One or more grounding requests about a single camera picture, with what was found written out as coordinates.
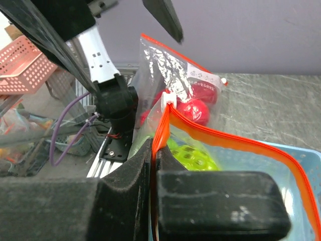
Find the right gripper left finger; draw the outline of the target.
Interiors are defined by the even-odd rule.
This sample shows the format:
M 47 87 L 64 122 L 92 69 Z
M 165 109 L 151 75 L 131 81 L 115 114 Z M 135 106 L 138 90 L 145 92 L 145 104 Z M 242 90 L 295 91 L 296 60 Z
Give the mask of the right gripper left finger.
M 148 240 L 151 139 L 103 178 L 1 178 L 1 240 Z

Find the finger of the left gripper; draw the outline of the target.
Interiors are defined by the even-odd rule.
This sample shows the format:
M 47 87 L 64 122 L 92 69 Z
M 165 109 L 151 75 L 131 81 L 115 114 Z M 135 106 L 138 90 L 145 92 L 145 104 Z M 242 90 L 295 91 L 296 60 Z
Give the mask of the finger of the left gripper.
M 177 42 L 184 39 L 182 25 L 171 0 L 142 0 L 144 7 Z

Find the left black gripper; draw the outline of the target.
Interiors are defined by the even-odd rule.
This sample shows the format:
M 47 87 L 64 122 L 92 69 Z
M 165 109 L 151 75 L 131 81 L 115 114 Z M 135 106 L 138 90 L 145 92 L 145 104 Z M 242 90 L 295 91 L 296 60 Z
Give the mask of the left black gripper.
M 96 88 L 66 42 L 96 25 L 96 17 L 118 1 L 1 1 L 1 12 L 53 63 L 73 74 L 90 92 Z

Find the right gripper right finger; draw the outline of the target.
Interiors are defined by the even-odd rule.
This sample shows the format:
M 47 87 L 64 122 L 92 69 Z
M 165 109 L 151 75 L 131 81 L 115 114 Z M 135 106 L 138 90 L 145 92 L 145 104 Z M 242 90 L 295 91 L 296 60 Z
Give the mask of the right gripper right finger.
M 281 240 L 290 232 L 267 173 L 188 171 L 168 148 L 156 160 L 156 240 Z

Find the clear orange-zip bag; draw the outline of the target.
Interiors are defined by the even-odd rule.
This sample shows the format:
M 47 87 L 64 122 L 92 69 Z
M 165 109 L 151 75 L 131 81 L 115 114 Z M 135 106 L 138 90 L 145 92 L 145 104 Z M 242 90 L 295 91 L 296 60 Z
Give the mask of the clear orange-zip bag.
M 142 34 L 140 37 L 139 67 L 131 81 L 138 95 L 135 128 L 140 128 L 140 116 L 149 109 L 153 98 L 159 91 L 176 95 L 177 106 L 191 97 L 191 85 L 204 81 L 214 85 L 218 91 L 215 105 L 207 105 L 210 112 L 206 127 L 213 128 L 219 118 L 222 104 L 222 91 L 227 86 L 226 78 L 206 70 L 183 54 L 165 44 Z
M 133 157 L 152 138 L 152 152 L 169 138 L 200 145 L 217 161 L 220 171 L 262 171 L 276 181 L 293 223 L 288 240 L 320 240 L 320 153 L 311 149 L 259 142 L 197 124 L 177 110 L 176 95 L 164 91 L 129 151 Z

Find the red tomato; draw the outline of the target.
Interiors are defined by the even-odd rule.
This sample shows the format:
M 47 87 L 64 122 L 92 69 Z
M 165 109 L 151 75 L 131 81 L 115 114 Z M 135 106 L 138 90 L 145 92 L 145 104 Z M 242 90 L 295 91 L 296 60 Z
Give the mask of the red tomato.
M 207 105 L 215 105 L 218 100 L 217 88 L 207 82 L 199 81 L 191 85 L 191 97 L 199 99 Z

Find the small green cabbage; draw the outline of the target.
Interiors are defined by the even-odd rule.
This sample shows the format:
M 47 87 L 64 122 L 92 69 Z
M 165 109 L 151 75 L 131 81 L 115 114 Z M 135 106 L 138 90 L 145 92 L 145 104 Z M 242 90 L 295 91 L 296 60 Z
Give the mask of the small green cabbage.
M 188 145 L 169 138 L 171 154 L 189 171 L 219 171 L 217 161 L 200 145 Z

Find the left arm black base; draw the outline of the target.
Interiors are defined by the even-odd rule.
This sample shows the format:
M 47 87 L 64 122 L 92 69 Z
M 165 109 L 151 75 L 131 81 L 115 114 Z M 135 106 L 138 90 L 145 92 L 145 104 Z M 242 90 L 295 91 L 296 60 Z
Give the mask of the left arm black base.
M 132 145 L 133 129 L 126 132 L 115 131 L 110 127 L 98 153 L 99 159 L 124 163 Z

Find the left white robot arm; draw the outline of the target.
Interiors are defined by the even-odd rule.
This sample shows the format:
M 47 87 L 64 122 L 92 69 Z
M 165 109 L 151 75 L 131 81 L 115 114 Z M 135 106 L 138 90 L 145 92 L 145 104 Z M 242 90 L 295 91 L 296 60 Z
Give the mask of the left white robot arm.
M 92 1 L 1 1 L 1 12 L 50 61 L 73 74 L 94 96 L 100 117 L 116 134 L 133 130 L 137 92 L 105 49 Z

